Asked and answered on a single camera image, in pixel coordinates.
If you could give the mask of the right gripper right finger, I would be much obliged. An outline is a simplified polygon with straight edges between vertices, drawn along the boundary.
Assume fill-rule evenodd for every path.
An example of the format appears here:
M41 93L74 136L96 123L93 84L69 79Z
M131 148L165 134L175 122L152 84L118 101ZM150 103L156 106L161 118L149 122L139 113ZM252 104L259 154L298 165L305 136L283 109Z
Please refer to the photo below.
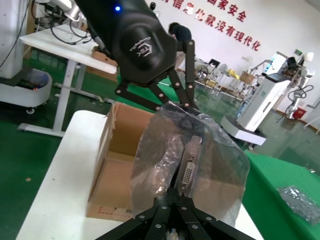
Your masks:
M188 197L173 204L173 223L182 240L251 240L252 237L199 210Z

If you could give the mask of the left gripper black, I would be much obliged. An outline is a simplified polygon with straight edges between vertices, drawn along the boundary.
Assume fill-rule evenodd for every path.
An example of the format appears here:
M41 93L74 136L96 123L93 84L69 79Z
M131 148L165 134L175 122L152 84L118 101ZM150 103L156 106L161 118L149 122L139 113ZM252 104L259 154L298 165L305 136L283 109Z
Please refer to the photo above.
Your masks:
M185 54L185 87L173 67L176 51ZM194 102L195 42L177 42L158 19L137 21L121 31L116 62L120 69L115 89L116 102L156 112L163 105L161 100L149 88L135 84L146 85L168 70L168 77L179 102L183 106L198 109ZM121 86L122 80L131 82L125 90Z

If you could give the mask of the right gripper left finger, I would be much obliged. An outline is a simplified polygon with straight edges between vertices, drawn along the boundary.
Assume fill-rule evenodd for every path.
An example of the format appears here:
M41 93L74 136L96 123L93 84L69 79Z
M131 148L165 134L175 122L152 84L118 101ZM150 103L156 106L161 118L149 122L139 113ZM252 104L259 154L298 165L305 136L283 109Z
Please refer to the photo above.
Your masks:
M100 240L171 240L170 222L172 206L154 205L137 218L131 218L104 233Z

